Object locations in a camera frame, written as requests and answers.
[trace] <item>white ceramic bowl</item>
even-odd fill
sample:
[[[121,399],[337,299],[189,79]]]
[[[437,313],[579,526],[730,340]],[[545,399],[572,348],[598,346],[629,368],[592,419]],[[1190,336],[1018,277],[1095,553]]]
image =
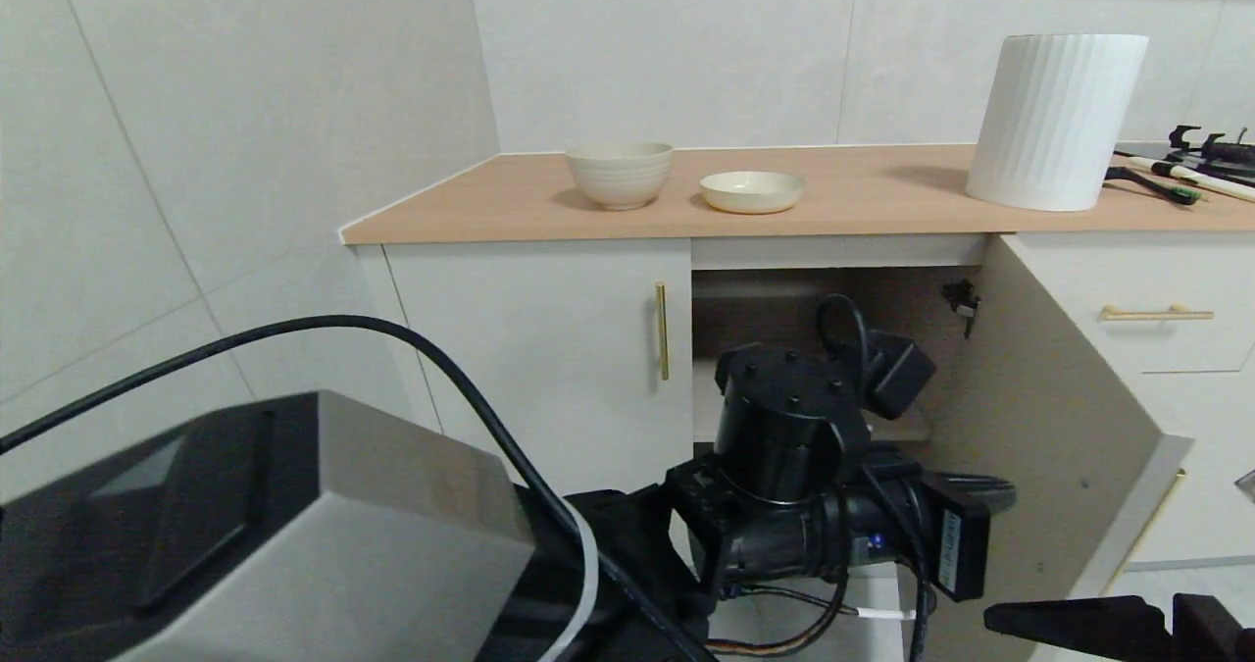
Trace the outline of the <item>white ceramic bowl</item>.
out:
[[[636,142],[590,144],[566,153],[566,165],[592,201],[615,211],[640,209],[666,183],[671,172],[671,144]]]
[[[802,198],[806,180],[781,172],[722,172],[702,180],[702,197],[732,214],[776,214]]]

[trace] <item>tile grout line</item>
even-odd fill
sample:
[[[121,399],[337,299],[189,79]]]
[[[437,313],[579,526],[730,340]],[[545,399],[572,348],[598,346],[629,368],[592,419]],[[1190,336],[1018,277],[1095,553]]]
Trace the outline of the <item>tile grout line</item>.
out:
[[[384,265],[388,268],[388,278],[392,279],[393,291],[397,293],[397,304],[400,307],[400,318],[405,322],[405,327],[414,330],[414,327],[409,323],[409,314],[405,313],[405,304],[400,300],[400,288],[397,286],[397,274],[392,269],[392,259],[388,256],[388,246],[380,245],[379,251],[384,256]],[[432,412],[435,413],[435,426],[444,433],[444,422],[441,421],[441,408],[435,404],[435,392],[432,391],[432,379],[427,377],[427,361],[424,359],[422,352],[417,348],[414,349],[414,357],[418,358],[418,371],[423,374],[423,387],[427,388],[427,398],[432,401]],[[409,392],[409,386],[402,384],[402,389]]]
[[[161,201],[157,198],[157,192],[153,191],[152,180],[148,178],[148,171],[144,170],[144,165],[139,160],[139,152],[136,151],[136,146],[131,141],[131,133],[127,131],[127,124],[122,121],[122,113],[118,111],[118,104],[113,100],[113,93],[109,90],[109,85],[104,80],[104,72],[100,69],[100,63],[97,62],[95,52],[92,50],[92,43],[87,39],[87,30],[83,29],[83,20],[79,18],[78,9],[74,8],[74,0],[65,0],[65,5],[69,8],[70,15],[74,19],[74,26],[78,29],[79,39],[83,40],[83,49],[87,50],[87,57],[92,62],[92,69],[95,72],[95,78],[100,82],[100,89],[104,92],[104,99],[109,103],[109,111],[113,113],[113,121],[117,121],[118,129],[122,132],[122,139],[125,142],[127,151],[131,153],[131,160],[134,162],[136,170],[139,171],[139,178],[143,180],[144,191],[148,192],[148,198],[152,200],[153,206],[157,209],[157,216],[161,219],[162,225],[166,226],[166,234],[169,235],[169,241],[174,246],[174,251],[178,252],[178,259],[183,264],[183,269],[187,270],[187,276],[192,280],[192,286],[196,288],[197,299],[205,303],[205,312],[210,315],[210,322],[213,324],[213,329],[218,333],[220,338],[225,338],[226,332],[222,329],[222,324],[218,323],[218,318],[213,314],[213,308],[210,305],[210,298],[205,294],[205,288],[201,286],[200,280],[196,279],[196,273],[192,271],[192,265],[187,260],[187,254],[183,252],[183,247],[178,244],[178,237],[174,235],[174,229],[169,225],[166,210],[162,209]],[[152,322],[144,323],[144,325],[147,327]],[[245,389],[248,391],[248,396],[252,399],[257,399],[257,393],[248,382],[248,377],[245,376],[243,367],[240,366],[235,352],[228,350],[227,358],[230,358],[232,366],[235,366],[240,379],[243,382]]]
[[[147,329],[148,327],[156,324],[157,322],[167,319],[168,317],[171,317],[171,314],[176,314],[178,312],[182,312],[183,309],[187,309],[188,307],[196,304],[197,301],[201,301],[201,296],[196,296],[196,298],[188,299],[187,301],[179,304],[178,307],[174,307],[169,312],[163,312],[161,315],[153,317],[152,319],[144,322],[143,324],[139,324],[138,327],[128,330],[127,333],[124,333],[124,334],[122,334],[122,335],[119,335],[117,338],[109,339],[107,342],[107,344],[103,344],[103,345],[99,345],[97,348],[93,348],[93,349],[88,350],[87,353],[79,355],[78,358],[70,361],[69,363],[61,366],[60,368],[56,368],[55,371],[48,373],[46,376],[40,377],[38,381],[35,381],[35,382],[30,383],[29,386],[19,389],[18,392],[10,394],[9,397],[5,397],[4,399],[0,399],[0,403],[10,402],[10,401],[18,398],[21,394],[25,394],[25,393],[30,392],[36,386],[44,384],[45,382],[53,379],[54,377],[56,377],[56,376],[64,373],[65,371],[69,371],[70,368],[78,366],[83,361],[87,361],[88,358],[93,357],[94,354],[98,354],[102,350],[112,348],[113,345],[118,344],[119,342],[125,340],[125,339],[136,335],[137,333]]]
[[[841,123],[846,112],[846,90],[850,88],[850,52],[855,46],[855,15],[858,10],[858,0],[850,0],[850,25],[846,28],[846,57],[841,62],[841,100],[837,103],[837,136],[833,144],[841,144]]]
[[[501,155],[501,124],[497,122],[497,98],[492,93],[492,80],[488,78],[488,50],[483,46],[483,33],[479,31],[479,8],[471,0],[471,19],[474,20],[474,40],[479,45],[479,69],[483,70],[483,88],[488,90],[488,112],[492,113],[492,136],[497,139],[497,155]]]
[[[1211,28],[1211,33],[1207,35],[1207,49],[1206,54],[1199,62],[1199,72],[1194,77],[1194,82],[1190,84],[1190,94],[1185,99],[1185,116],[1190,117],[1190,111],[1194,111],[1195,97],[1199,94],[1199,85],[1202,82],[1204,72],[1207,68],[1207,59],[1211,58],[1212,49],[1216,46],[1216,36],[1220,34],[1220,24],[1224,23],[1225,10],[1229,9],[1229,0],[1220,0],[1220,10],[1216,13],[1216,23]]]

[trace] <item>wires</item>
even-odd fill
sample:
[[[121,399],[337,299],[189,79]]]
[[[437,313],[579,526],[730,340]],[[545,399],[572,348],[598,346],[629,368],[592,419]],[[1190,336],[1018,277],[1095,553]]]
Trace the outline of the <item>wires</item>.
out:
[[[747,598],[749,595],[771,595],[777,598],[792,598],[793,600],[801,600],[802,603],[809,603],[811,605],[818,608],[828,608],[828,602],[820,598],[820,595],[811,595],[802,593],[799,590],[793,590],[791,588],[776,587],[769,584],[745,584],[740,587],[732,598]],[[842,616],[855,616],[856,609],[852,605],[841,604]]]
[[[929,613],[931,613],[929,607],[932,604],[932,589],[929,585],[931,574],[929,573],[927,558],[924,555],[924,543],[920,540],[919,528],[906,520],[906,514],[889,497],[889,494],[885,492],[885,486],[882,486],[880,480],[876,479],[876,474],[866,464],[862,467],[862,474],[871,485],[872,492],[876,494],[876,499],[880,500],[880,505],[891,515],[894,523],[902,530],[902,534],[911,545],[916,613],[915,622],[911,624],[911,649],[906,659],[907,662],[920,662],[924,658],[924,641],[929,631]]]
[[[820,301],[818,309],[814,310],[814,330],[820,334],[820,340],[823,342],[828,353],[841,352],[841,344],[832,340],[826,328],[828,312],[832,310],[833,304],[838,303],[847,305],[855,320],[855,329],[858,332],[858,398],[861,401],[867,394],[866,381],[868,377],[867,373],[871,372],[871,345],[867,339],[867,324],[863,322],[858,305],[845,294],[830,294],[825,296]]]
[[[68,403],[67,406],[50,412],[50,415],[35,420],[25,427],[13,432],[8,437],[0,438],[0,455],[13,451],[23,443],[26,443],[28,441],[48,432],[63,422],[78,417],[90,408],[103,404],[120,394],[125,394],[127,392],[156,381],[162,376],[173,373],[174,371],[179,371],[218,353],[225,353],[232,348],[238,348],[269,337],[324,328],[358,328],[387,334],[408,343],[432,361],[432,363],[448,376],[449,382],[458,388],[458,392],[462,393],[467,403],[471,404],[471,408],[474,410],[479,420],[483,421],[483,426],[488,430],[488,433],[492,435],[493,441],[497,442],[501,451],[506,455],[506,459],[515,466],[527,486],[536,492],[541,504],[543,504],[545,509],[548,511],[548,515],[551,515],[551,518],[560,524],[560,526],[565,529],[570,536],[579,536],[579,525],[567,510],[565,501],[553,492],[553,489],[545,482],[545,479],[541,477],[532,462],[527,460],[522,448],[518,447],[518,443],[510,435],[510,431],[506,430],[506,425],[502,423],[501,417],[497,416],[497,412],[494,412],[492,406],[488,404],[488,401],[484,399],[483,393],[474,387],[474,383],[471,382],[471,378],[467,377],[466,372],[462,372],[462,368],[459,368],[458,364],[448,357],[448,354],[441,350],[434,343],[428,340],[422,334],[410,330],[407,327],[373,317],[331,314],[325,317],[290,319],[287,322],[279,322],[248,329],[235,335],[215,340],[200,348],[193,348],[182,355],[177,355],[158,363],[157,366],[139,371],[138,373],[125,377],[108,387],[100,388],[92,394],[75,399],[75,402]],[[693,636],[689,634],[688,631],[673,621],[661,608],[658,607],[656,603],[654,603],[653,599],[649,598],[649,594],[640,588],[640,584],[636,583],[631,574],[629,574],[622,565],[619,564],[619,562],[605,553],[600,553],[599,559],[601,562],[601,570],[619,585],[624,595],[638,608],[641,616],[644,616],[650,624],[658,628],[658,631],[665,636],[676,647],[676,649],[684,653],[684,657],[694,662],[714,661],[714,657],[703,647],[702,643],[693,639]]]
[[[777,598],[791,598],[793,600],[801,600],[802,603],[808,603],[817,608],[828,608],[828,602],[799,590],[793,590],[791,588],[774,587],[767,584],[745,584],[740,587],[737,595],[732,598],[745,598],[749,595],[771,595]],[[887,608],[862,608],[855,605],[841,604],[842,616],[856,616],[858,618],[870,618],[876,621],[914,621],[915,610],[896,610]]]
[[[562,505],[566,505],[567,511],[575,518],[575,524],[580,528],[580,549],[584,551],[584,588],[580,590],[580,603],[575,607],[575,614],[567,621],[562,634],[557,636],[553,644],[541,656],[540,662],[555,662],[575,642],[575,636],[580,634],[584,624],[592,616],[592,608],[597,603],[597,582],[601,579],[600,569],[597,569],[597,538],[592,534],[592,528],[574,505],[566,500],[562,501]]]
[[[846,510],[845,494],[837,494],[838,507],[841,509],[840,521],[848,523],[850,513]],[[832,599],[828,600],[823,613],[816,619],[808,628],[801,633],[783,639],[781,642],[773,642],[767,644],[756,644],[748,642],[739,642],[733,639],[709,639],[707,641],[707,648],[712,652],[718,652],[719,654],[728,654],[732,657],[788,657],[789,654],[797,654],[807,647],[814,644],[814,641],[823,637],[832,622],[837,619],[837,614],[841,612],[842,602],[846,599],[846,589],[850,588],[850,556],[853,550],[853,543],[850,538],[850,528],[842,528],[841,533],[841,563],[837,565],[837,588],[832,592]]]

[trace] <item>cabinet door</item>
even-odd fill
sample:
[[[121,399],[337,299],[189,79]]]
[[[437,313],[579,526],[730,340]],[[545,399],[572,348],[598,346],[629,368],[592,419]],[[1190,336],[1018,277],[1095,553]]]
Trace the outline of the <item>cabinet door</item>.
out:
[[[1182,417],[1194,448],[1130,562],[1157,564],[1255,555],[1255,504],[1234,481],[1255,470],[1255,367],[1240,373],[1137,376]]]
[[[409,325],[471,376],[560,494],[659,482],[693,455],[689,241],[387,249]],[[670,379],[661,379],[658,283]],[[498,453],[424,363],[446,435]]]
[[[931,415],[932,467],[1010,479],[1019,497],[994,519],[985,598],[943,600],[930,659],[1029,658],[1033,643],[985,631],[985,607],[1101,595],[1190,446],[1052,299],[1027,252],[1014,237],[991,242],[971,339]]]

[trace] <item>countertop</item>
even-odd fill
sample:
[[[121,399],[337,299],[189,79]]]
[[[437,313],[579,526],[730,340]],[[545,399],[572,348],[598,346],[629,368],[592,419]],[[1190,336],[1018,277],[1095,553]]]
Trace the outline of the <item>countertop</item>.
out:
[[[1128,182],[1098,206],[1054,214],[964,195],[975,146],[791,147],[676,151],[656,201],[605,211],[575,188],[562,155],[503,155],[346,226],[348,245],[1062,231],[1255,231],[1255,203],[1206,193],[1177,207]],[[767,216],[715,211],[698,181],[769,170],[807,180],[797,206]]]

